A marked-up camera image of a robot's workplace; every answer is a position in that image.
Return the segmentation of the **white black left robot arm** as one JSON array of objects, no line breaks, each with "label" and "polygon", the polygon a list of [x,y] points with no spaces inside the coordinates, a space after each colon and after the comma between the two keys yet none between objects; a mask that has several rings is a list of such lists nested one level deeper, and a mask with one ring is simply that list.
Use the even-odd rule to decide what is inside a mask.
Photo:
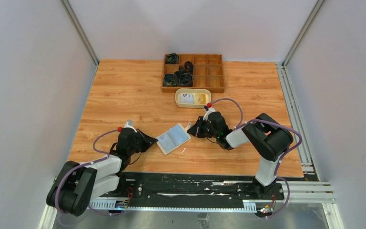
[{"label": "white black left robot arm", "polygon": [[119,174],[131,164],[132,155],[146,152],[158,139],[133,127],[119,127],[115,131],[118,140],[103,157],[84,163],[67,161],[63,165],[47,194],[48,206],[60,214],[78,217],[97,197],[107,192],[115,197],[126,193],[127,184]]}]

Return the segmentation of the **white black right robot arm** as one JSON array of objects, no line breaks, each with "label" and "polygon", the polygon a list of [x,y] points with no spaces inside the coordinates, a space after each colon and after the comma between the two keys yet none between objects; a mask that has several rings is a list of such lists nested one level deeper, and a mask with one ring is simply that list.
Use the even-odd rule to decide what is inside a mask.
[{"label": "white black right robot arm", "polygon": [[290,149],[294,141],[288,127],[278,124],[265,113],[233,130],[228,127],[220,112],[210,112],[206,116],[199,116],[187,133],[197,138],[214,138],[224,150],[233,150],[251,143],[261,156],[253,180],[253,192],[259,199],[271,195],[277,180],[280,157]]}]

